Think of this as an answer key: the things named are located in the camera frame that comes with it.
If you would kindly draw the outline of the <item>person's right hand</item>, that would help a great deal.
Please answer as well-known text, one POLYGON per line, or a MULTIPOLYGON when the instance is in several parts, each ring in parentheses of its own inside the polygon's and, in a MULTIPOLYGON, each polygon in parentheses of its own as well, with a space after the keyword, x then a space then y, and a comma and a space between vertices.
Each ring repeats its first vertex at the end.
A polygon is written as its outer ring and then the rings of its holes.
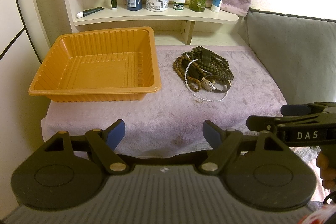
POLYGON ((329 167, 329 158, 320 152, 317 156, 316 165, 319 168, 319 174, 322 178, 322 186, 325 189, 332 190, 335 187, 335 169, 329 167))

